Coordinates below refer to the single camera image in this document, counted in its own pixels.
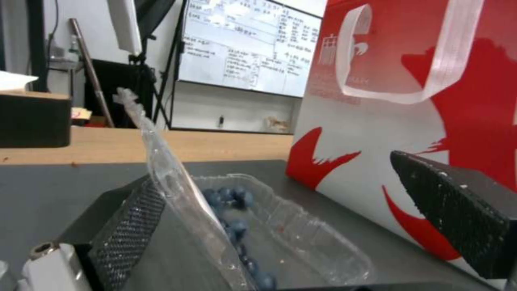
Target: plastic packaging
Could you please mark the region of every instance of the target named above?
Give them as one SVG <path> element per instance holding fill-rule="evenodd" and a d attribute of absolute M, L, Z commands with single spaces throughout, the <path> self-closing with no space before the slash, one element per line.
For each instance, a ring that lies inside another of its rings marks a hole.
<path fill-rule="evenodd" d="M 142 130 L 147 166 L 156 189 L 181 227 L 199 239 L 203 255 L 217 267 L 230 289 L 254 290 L 255 286 L 198 186 L 242 186 L 253 194 L 254 203 L 248 211 L 233 209 L 224 215 L 229 220 L 244 216 L 250 230 L 243 244 L 261 269 L 277 278 L 280 289 L 363 284 L 372 279 L 372 264 L 361 250 L 257 179 L 244 174 L 191 178 L 145 117 L 142 106 L 134 102 L 136 96 L 128 89 L 118 89 L 118 93 Z"/>
<path fill-rule="evenodd" d="M 167 206 L 186 229 L 199 238 L 204 255 L 217 267 L 232 290 L 253 290 L 253 283 L 244 272 L 222 226 L 181 162 L 169 150 L 151 120 L 145 117 L 142 105 L 134 101 L 136 95 L 129 89 L 117 91 L 126 112 L 142 130 L 147 168 Z"/>
<path fill-rule="evenodd" d="M 194 177 L 204 190 L 243 187 L 253 193 L 249 211 L 228 210 L 227 220 L 245 219 L 244 245 L 261 269 L 277 277 L 279 289 L 372 282 L 370 259 L 331 226 L 246 174 Z"/>

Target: blueberry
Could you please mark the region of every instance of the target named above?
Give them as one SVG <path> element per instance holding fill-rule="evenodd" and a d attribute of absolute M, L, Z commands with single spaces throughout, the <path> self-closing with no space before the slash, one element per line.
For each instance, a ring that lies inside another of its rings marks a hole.
<path fill-rule="evenodd" d="M 230 202 L 233 200 L 232 190 L 226 187 L 221 187 L 218 190 L 218 193 L 221 196 L 221 201 L 223 202 Z"/>
<path fill-rule="evenodd" d="M 221 207 L 223 204 L 223 202 L 221 201 L 221 196 L 216 192 L 208 194 L 206 201 L 210 206 L 215 208 Z"/>
<path fill-rule="evenodd" d="M 248 224 L 244 220 L 235 220 L 230 222 L 230 228 L 235 232 L 237 240 L 240 240 L 244 237 Z"/>
<path fill-rule="evenodd" d="M 219 218 L 219 222 L 221 223 L 221 225 L 223 226 L 223 228 L 227 228 L 229 227 L 230 225 L 228 224 L 228 222 L 226 222 L 226 220 L 224 220 L 223 218 Z"/>
<path fill-rule="evenodd" d="M 242 243 L 238 244 L 238 245 L 235 247 L 235 250 L 237 251 L 237 255 L 239 255 L 239 258 L 240 258 L 241 260 L 242 260 L 243 258 L 246 258 L 246 259 L 247 259 L 247 257 L 246 257 L 246 253 L 247 253 L 247 251 L 246 251 L 246 247 L 245 247 Z"/>
<path fill-rule="evenodd" d="M 253 195 L 250 192 L 244 193 L 244 207 L 248 208 L 253 205 Z"/>
<path fill-rule="evenodd" d="M 205 199 L 208 200 L 208 197 L 210 197 L 213 193 L 215 193 L 216 191 L 214 189 L 204 189 L 203 191 L 201 191 L 201 193 L 203 193 L 203 196 L 205 196 Z"/>
<path fill-rule="evenodd" d="M 237 243 L 237 236 L 235 235 L 235 232 L 229 227 L 225 228 L 224 231 L 226 232 L 230 242 L 235 245 Z"/>
<path fill-rule="evenodd" d="M 277 279 L 271 274 L 256 274 L 255 283 L 259 291 L 274 291 L 277 289 Z"/>
<path fill-rule="evenodd" d="M 233 192 L 232 192 L 233 198 L 237 199 L 237 197 L 244 197 L 244 192 L 246 192 L 246 190 L 243 187 L 241 187 L 241 186 L 235 187 L 235 189 L 233 189 Z"/>
<path fill-rule="evenodd" d="M 246 267 L 246 270 L 248 270 L 248 272 L 250 272 L 250 274 L 252 276 L 255 276 L 256 274 L 259 273 L 259 264 L 257 263 L 256 260 L 254 260 L 250 257 L 247 257 L 246 261 L 243 261 L 242 263 Z"/>
<path fill-rule="evenodd" d="M 235 200 L 237 201 L 236 207 L 239 209 L 246 209 L 253 205 L 253 195 L 248 191 L 236 195 Z"/>

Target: table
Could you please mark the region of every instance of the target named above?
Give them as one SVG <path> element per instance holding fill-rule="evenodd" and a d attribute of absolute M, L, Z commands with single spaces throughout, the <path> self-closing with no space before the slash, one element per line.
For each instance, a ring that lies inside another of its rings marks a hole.
<path fill-rule="evenodd" d="M 163 132 L 184 162 L 287 160 L 288 135 Z M 71 144 L 56 149 L 2 149 L 0 165 L 142 163 L 145 151 L 136 129 L 73 127 Z"/>
<path fill-rule="evenodd" d="M 134 129 L 74 128 L 72 145 L 67 148 L 0 149 L 0 165 L 6 165 L 0 166 L 0 258 L 12 263 L 15 274 L 28 249 L 59 236 L 101 193 L 146 173 L 139 135 Z M 327 221 L 372 259 L 377 283 L 446 282 L 466 290 L 491 290 L 289 179 L 284 175 L 284 161 L 246 161 L 285 160 L 291 136 L 167 132 L 164 137 L 179 158 L 188 162 L 186 168 L 192 175 L 250 174 Z M 206 162 L 216 160 L 233 162 Z"/>

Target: white paper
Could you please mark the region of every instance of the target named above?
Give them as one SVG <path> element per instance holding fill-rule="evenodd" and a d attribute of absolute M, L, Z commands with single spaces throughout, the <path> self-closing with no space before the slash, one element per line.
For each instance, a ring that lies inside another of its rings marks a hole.
<path fill-rule="evenodd" d="M 24 90 L 27 83 L 37 80 L 38 77 L 14 74 L 0 71 L 0 91 Z"/>

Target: gray table surface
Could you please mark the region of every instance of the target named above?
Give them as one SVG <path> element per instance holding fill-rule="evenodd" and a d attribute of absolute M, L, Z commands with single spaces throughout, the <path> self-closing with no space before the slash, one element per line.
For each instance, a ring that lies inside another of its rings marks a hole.
<path fill-rule="evenodd" d="M 445 282 L 492 290 L 470 275 L 284 174 L 284 161 L 186 163 L 193 176 L 246 173 L 328 222 L 373 261 L 377 283 Z M 19 274 L 29 250 L 58 237 L 103 192 L 146 174 L 145 164 L 0 167 L 0 260 Z"/>

